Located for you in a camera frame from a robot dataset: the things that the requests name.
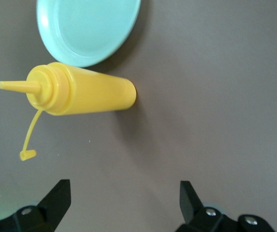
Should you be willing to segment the mint green plate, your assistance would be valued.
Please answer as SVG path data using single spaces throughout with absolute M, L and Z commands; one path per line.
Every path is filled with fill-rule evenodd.
M 58 62 L 75 67 L 98 64 L 130 35 L 142 0 L 37 0 L 40 37 Z

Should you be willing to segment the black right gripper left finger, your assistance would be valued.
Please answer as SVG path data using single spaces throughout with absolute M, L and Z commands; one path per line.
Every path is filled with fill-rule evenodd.
M 37 204 L 0 220 L 0 232 L 55 232 L 70 208 L 70 180 L 62 179 Z

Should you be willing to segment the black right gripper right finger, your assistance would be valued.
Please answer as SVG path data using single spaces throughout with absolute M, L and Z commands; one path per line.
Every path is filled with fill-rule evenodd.
M 178 232 L 276 232 L 259 216 L 240 215 L 235 221 L 214 207 L 205 207 L 189 181 L 180 182 L 179 206 L 185 223 Z

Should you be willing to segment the brown table cloth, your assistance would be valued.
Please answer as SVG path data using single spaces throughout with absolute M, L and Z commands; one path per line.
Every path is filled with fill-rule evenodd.
M 0 81 L 53 62 L 36 0 L 0 0 Z M 0 218 L 70 179 L 57 232 L 174 232 L 179 184 L 277 232 L 277 0 L 142 0 L 131 35 L 92 70 L 136 86 L 126 111 L 39 118 L 0 89 Z

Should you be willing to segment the yellow squeeze bottle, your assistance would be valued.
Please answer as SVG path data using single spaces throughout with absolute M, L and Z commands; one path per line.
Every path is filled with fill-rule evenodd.
M 126 110 L 137 97 L 136 88 L 128 79 L 59 62 L 34 67 L 25 81 L 0 81 L 0 89 L 25 93 L 37 109 L 19 154 L 22 161 L 36 156 L 36 150 L 29 150 L 28 144 L 43 112 L 66 116 Z

